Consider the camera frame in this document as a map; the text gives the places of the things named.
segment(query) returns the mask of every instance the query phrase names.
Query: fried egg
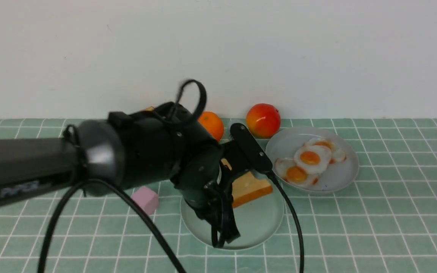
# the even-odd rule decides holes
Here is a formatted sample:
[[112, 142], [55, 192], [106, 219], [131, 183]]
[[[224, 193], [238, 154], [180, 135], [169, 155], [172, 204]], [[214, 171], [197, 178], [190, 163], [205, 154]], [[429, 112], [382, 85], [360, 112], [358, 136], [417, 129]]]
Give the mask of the fried egg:
[[302, 146], [294, 154], [296, 166], [308, 174], [320, 174], [326, 171], [332, 158], [332, 151], [325, 146]]
[[338, 163], [343, 162], [347, 159], [347, 154], [340, 147], [335, 145], [331, 140], [327, 138], [311, 138], [309, 141], [305, 143], [305, 146], [325, 146], [328, 147], [332, 151], [332, 159], [330, 163]]
[[317, 174], [308, 174], [302, 168], [296, 166], [292, 158], [278, 158], [274, 163], [276, 174], [288, 183], [300, 187], [308, 187], [318, 182]]

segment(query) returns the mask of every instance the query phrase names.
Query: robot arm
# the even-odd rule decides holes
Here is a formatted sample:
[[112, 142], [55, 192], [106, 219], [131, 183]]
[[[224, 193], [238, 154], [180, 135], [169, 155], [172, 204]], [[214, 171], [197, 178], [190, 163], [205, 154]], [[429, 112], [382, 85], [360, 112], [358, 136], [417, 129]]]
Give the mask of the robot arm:
[[[111, 112], [107, 120], [84, 121], [74, 128], [74, 141], [69, 129], [63, 138], [0, 140], [0, 206], [86, 179], [109, 181], [122, 190], [170, 180], [196, 215], [211, 224], [214, 246], [232, 242], [240, 236], [232, 182], [247, 171], [259, 178], [272, 164], [240, 123], [232, 125], [228, 143], [220, 145], [208, 134], [196, 120], [206, 100], [203, 86], [197, 85], [198, 114], [168, 102], [152, 112]], [[109, 189], [89, 184], [85, 192], [102, 196]]]

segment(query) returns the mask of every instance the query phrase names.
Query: pink block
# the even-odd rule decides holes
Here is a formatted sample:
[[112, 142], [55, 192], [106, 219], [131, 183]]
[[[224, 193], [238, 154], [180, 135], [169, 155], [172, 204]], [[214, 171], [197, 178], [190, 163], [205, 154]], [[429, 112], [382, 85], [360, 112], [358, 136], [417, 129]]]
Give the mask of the pink block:
[[141, 187], [131, 195], [131, 199], [138, 204], [148, 215], [158, 208], [158, 194], [149, 188]]

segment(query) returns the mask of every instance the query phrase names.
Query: red apple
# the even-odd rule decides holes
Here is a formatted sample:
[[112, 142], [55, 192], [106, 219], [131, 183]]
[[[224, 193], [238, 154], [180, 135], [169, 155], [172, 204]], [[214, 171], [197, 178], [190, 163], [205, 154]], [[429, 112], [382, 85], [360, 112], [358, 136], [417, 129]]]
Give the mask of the red apple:
[[255, 137], [271, 138], [281, 126], [281, 116], [270, 104], [256, 104], [247, 113], [246, 124]]

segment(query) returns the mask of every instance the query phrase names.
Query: grey plate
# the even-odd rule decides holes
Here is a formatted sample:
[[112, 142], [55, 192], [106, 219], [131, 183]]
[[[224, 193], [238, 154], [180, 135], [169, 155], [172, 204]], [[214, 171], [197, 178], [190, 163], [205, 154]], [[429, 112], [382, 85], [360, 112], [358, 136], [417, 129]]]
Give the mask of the grey plate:
[[278, 158], [293, 157], [296, 150], [311, 138], [329, 138], [341, 147], [347, 154], [344, 162], [331, 164], [328, 169], [319, 176], [318, 183], [310, 188], [300, 188], [279, 178], [283, 183], [308, 193], [331, 193], [341, 190], [357, 177], [359, 162], [354, 149], [338, 135], [314, 127], [297, 127], [284, 129], [274, 135], [266, 146], [266, 154], [272, 163]]
[[[185, 226], [201, 242], [212, 246], [211, 228], [205, 220], [200, 220], [182, 198], [180, 211]], [[234, 209], [234, 217], [241, 236], [225, 250], [244, 250], [262, 244], [281, 225], [284, 215], [284, 201], [281, 193], [273, 185], [273, 192]]]

